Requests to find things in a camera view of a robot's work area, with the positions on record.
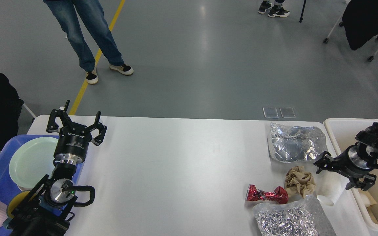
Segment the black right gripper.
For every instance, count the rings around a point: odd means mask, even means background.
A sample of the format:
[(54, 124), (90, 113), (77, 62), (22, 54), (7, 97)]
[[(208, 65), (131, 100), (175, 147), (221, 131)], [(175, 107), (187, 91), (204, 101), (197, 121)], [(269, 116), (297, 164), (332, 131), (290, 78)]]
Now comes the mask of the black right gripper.
[(351, 145), (337, 157), (337, 160), (328, 151), (323, 151), (313, 163), (318, 168), (316, 174), (320, 174), (323, 170), (339, 172), (349, 179), (345, 190), (360, 188), (362, 191), (367, 191), (374, 186), (377, 176), (368, 174), (373, 170), (368, 163), (373, 164), (373, 161), (369, 159), (367, 145)]

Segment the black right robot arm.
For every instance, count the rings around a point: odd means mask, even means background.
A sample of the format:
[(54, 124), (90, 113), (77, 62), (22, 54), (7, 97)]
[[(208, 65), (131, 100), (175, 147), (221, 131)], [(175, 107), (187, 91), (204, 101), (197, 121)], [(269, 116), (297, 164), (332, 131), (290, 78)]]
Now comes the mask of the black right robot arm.
[(361, 130), (355, 140), (357, 142), (339, 156), (332, 157), (328, 151), (324, 151), (313, 164), (318, 167), (316, 174), (325, 170), (347, 177), (346, 190), (359, 188), (367, 191), (374, 186), (377, 178), (370, 172), (378, 169), (378, 122)]

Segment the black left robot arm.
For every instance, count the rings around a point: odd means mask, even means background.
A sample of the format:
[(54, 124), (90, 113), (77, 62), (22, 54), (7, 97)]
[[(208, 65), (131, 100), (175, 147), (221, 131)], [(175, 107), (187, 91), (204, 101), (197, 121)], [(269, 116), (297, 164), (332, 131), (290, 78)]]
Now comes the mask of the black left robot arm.
[(48, 119), (46, 131), (59, 133), (51, 176), (44, 175), (15, 208), (7, 210), (5, 227), (12, 236), (63, 236), (75, 216), (72, 208), (94, 202), (94, 187), (75, 185), (73, 177), (86, 159), (89, 144), (99, 146), (107, 127), (100, 121), (100, 111), (92, 125), (73, 122), (67, 114), (69, 103), (64, 109), (53, 109)]

